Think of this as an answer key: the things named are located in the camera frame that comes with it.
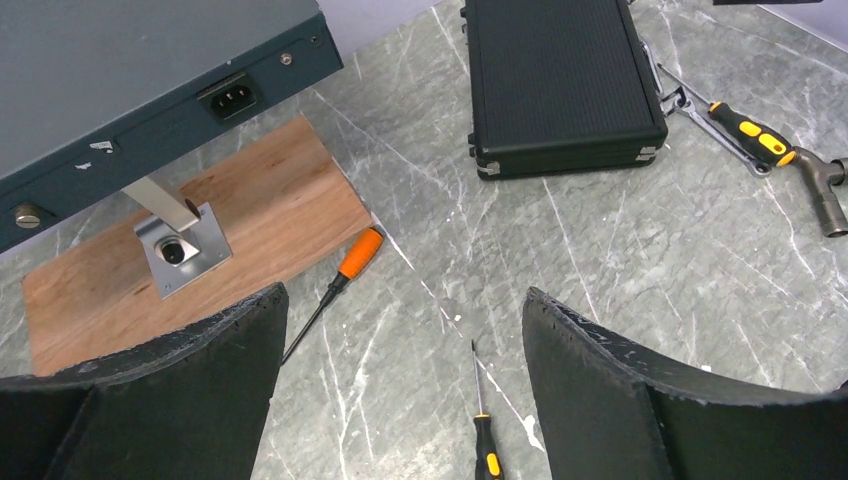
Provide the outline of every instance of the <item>screw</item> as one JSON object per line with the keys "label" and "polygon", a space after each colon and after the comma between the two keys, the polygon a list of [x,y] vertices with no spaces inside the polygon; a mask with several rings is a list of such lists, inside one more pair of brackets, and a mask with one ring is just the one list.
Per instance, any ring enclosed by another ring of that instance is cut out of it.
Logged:
{"label": "screw", "polygon": [[37,228],[41,225],[41,218],[38,215],[39,211],[36,207],[25,203],[15,209],[15,224],[27,230]]}

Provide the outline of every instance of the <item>wrench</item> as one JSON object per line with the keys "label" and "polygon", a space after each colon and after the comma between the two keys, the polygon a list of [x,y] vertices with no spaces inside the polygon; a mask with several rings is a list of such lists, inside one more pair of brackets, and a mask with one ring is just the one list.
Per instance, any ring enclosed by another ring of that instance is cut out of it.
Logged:
{"label": "wrench", "polygon": [[740,146],[736,145],[732,140],[730,140],[730,138],[722,133],[721,130],[714,127],[712,123],[698,112],[695,105],[692,103],[692,100],[689,98],[688,93],[688,90],[681,85],[662,98],[660,100],[662,105],[673,101],[671,107],[663,112],[665,116],[669,117],[673,113],[686,115],[690,120],[695,122],[695,125],[701,127],[701,130],[705,131],[709,136],[713,137],[713,139],[726,148],[727,151],[741,160],[742,163],[748,167],[748,171],[751,172],[751,175],[757,178],[765,178],[769,176],[771,174],[771,165],[757,160]]}

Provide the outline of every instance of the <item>metal mounting plate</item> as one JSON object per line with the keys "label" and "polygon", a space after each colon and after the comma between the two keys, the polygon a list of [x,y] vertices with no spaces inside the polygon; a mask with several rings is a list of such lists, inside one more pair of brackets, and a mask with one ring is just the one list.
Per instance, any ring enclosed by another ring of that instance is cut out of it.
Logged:
{"label": "metal mounting plate", "polygon": [[200,253],[176,267],[162,260],[151,247],[161,238],[174,235],[174,231],[155,215],[151,215],[135,226],[136,235],[141,240],[144,255],[150,265],[150,273],[153,274],[153,281],[162,299],[173,295],[233,255],[227,238],[218,224],[218,219],[212,212],[212,207],[204,203],[198,207],[198,210],[200,221],[192,225],[188,231],[193,234]]}

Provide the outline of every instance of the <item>black carrying case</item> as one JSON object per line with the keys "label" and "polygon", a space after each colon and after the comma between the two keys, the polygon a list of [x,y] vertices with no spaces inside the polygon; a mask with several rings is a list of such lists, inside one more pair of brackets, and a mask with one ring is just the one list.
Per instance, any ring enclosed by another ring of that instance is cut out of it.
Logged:
{"label": "black carrying case", "polygon": [[651,164],[668,128],[625,0],[466,0],[483,179]]}

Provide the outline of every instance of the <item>screwdriver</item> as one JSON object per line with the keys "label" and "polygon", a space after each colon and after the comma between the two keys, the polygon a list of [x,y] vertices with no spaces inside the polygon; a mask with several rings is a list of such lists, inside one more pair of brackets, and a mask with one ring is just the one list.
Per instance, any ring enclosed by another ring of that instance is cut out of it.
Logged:
{"label": "screwdriver", "polygon": [[480,407],[480,413],[474,417],[474,426],[477,427],[477,468],[474,471],[474,480],[502,480],[501,461],[492,433],[492,417],[483,411],[480,368],[477,365],[477,347],[474,340],[471,340],[471,359],[474,361],[474,380],[477,382],[477,403]]}
{"label": "screwdriver", "polygon": [[683,85],[698,100],[709,105],[710,108],[707,111],[709,117],[724,127],[727,133],[732,135],[742,148],[756,157],[757,160],[777,167],[784,167],[789,165],[792,160],[795,160],[797,153],[792,148],[792,145],[775,129],[734,111],[730,108],[730,105],[724,102],[711,102],[707,100],[687,85],[686,82],[677,78],[677,76],[662,64],[658,63],[657,66],[666,75],[673,78],[680,85]]}
{"label": "screwdriver", "polygon": [[380,249],[380,245],[382,244],[383,235],[376,228],[371,227],[362,232],[350,248],[350,251],[348,251],[347,255],[345,255],[341,265],[339,265],[339,272],[336,274],[336,278],[327,287],[327,293],[325,293],[321,298],[321,302],[318,304],[318,309],[315,310],[315,313],[313,313],[312,317],[309,318],[309,321],[306,322],[306,326],[303,327],[300,333],[297,334],[297,337],[295,337],[292,344],[289,345],[289,349],[286,350],[286,353],[283,355],[283,360],[280,362],[280,366],[283,366],[286,363],[286,360],[291,357],[294,349],[297,348],[298,344],[300,344],[303,340],[303,337],[307,332],[309,332],[309,329],[312,328],[312,325],[315,324],[318,317],[321,316],[324,309],[330,306],[336,296],[344,290],[347,284],[365,269],[371,259],[374,258],[374,255],[377,254],[377,250]]}

